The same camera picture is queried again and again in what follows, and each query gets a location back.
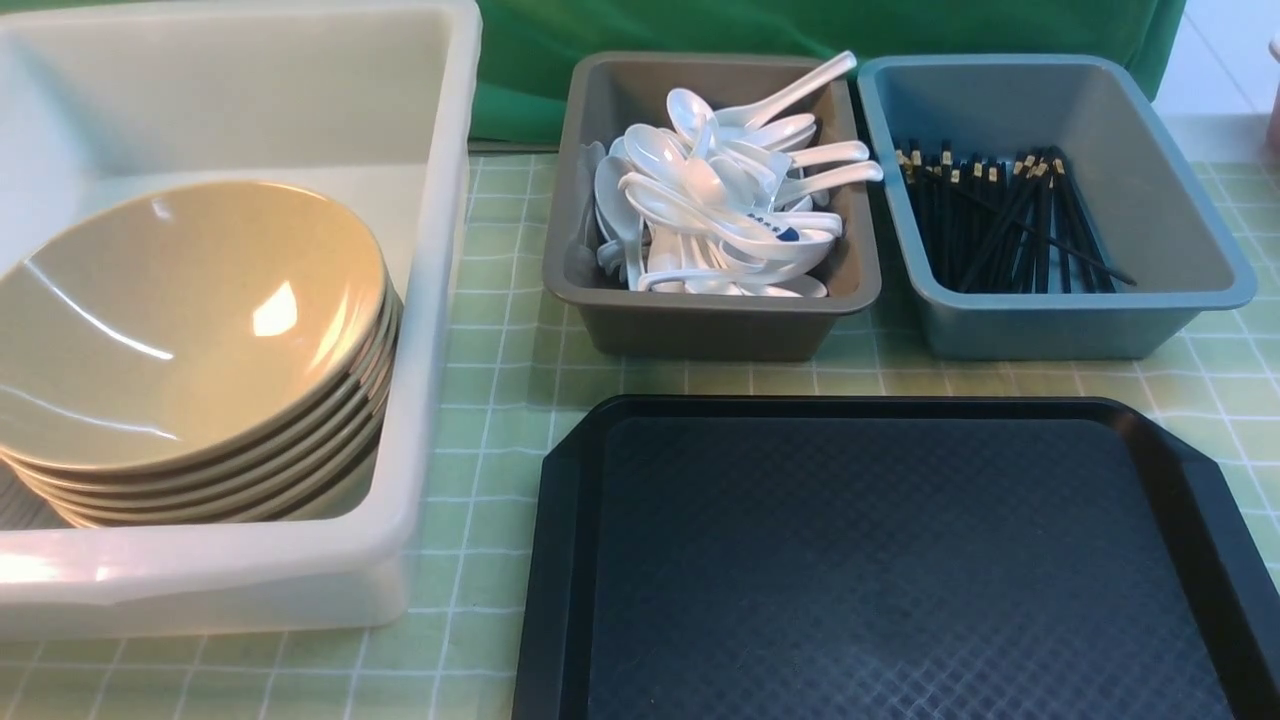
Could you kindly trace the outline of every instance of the green fabric backdrop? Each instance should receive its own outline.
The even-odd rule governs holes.
[[[27,10],[127,0],[0,0]],[[920,53],[1084,53],[1153,97],[1185,0],[477,0],[471,133],[557,142],[573,65],[603,50],[767,53],[863,60]]]

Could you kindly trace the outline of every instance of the black chopsticks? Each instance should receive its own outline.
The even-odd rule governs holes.
[[[950,142],[925,155],[915,140],[899,169],[934,279],[957,292],[1116,292],[1135,286],[1103,255],[1070,164],[1057,147],[1012,163],[957,160]]]

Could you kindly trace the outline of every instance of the plastic tray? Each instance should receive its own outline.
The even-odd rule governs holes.
[[[608,147],[632,123],[668,124],[666,99],[673,87],[687,87],[714,108],[739,105],[785,87],[818,64],[804,58],[689,53],[604,53],[579,63],[561,137],[543,281],[557,297],[577,306],[598,350],[699,360],[801,361],[813,357],[836,320],[879,296],[879,260],[863,186],[831,193],[831,209],[845,219],[845,236],[814,270],[827,283],[829,297],[630,292],[604,277],[595,263],[599,232],[591,193],[595,168],[585,152],[589,145]],[[818,117],[814,143],[858,138],[844,81],[828,85],[791,111]]]
[[[906,183],[884,191],[934,355],[969,360],[1146,357],[1202,310],[1239,307],[1257,279],[1129,73],[1080,55],[881,58],[858,74],[881,158],[910,138],[1011,159],[1057,145],[1098,240],[1138,286],[1115,295],[965,295],[929,270]]]
[[[614,398],[524,626],[516,720],[1280,716],[1221,473],[1107,400]]]

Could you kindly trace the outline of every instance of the translucent plastic tub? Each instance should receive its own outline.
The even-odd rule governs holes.
[[[68,529],[0,469],[0,639],[387,623],[407,606],[463,217],[470,0],[118,5],[0,18],[0,272],[133,195],[210,178],[355,210],[406,311],[372,487],[342,518]]]
[[[942,287],[899,172],[890,215],[934,355],[983,360],[1146,357],[1203,310],[1239,307],[1257,278],[1133,78],[1079,55],[882,58],[858,76],[872,146],[915,138],[1009,159],[1056,145],[1111,264],[1114,295],[978,295]]]

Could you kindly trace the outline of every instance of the green tablecloth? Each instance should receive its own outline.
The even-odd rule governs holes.
[[[508,720],[543,455],[620,392],[1114,397],[1221,464],[1280,580],[1280,168],[1197,167],[1258,297],[1206,313],[1142,363],[940,363],[884,252],[883,295],[813,363],[727,364],[593,350],[577,313],[541,287],[554,163],[471,160],[407,615],[372,630],[0,643],[0,716]]]

